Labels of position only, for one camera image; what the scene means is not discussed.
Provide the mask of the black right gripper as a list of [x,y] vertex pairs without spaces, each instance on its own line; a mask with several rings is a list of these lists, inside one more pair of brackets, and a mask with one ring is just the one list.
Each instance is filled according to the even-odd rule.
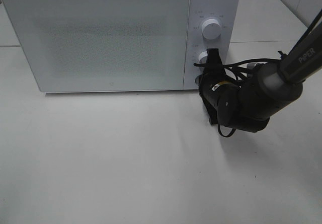
[[237,106],[239,87],[227,76],[218,48],[207,48],[207,59],[199,78],[199,94],[211,125],[229,125]]

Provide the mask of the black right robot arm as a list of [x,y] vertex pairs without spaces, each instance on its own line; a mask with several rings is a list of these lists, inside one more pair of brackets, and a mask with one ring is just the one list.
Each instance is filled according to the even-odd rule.
[[296,101],[303,82],[321,70],[321,13],[288,54],[280,58],[253,58],[223,64],[217,48],[208,48],[206,61],[197,77],[199,95],[209,115],[209,123],[256,133],[263,130],[270,117]]

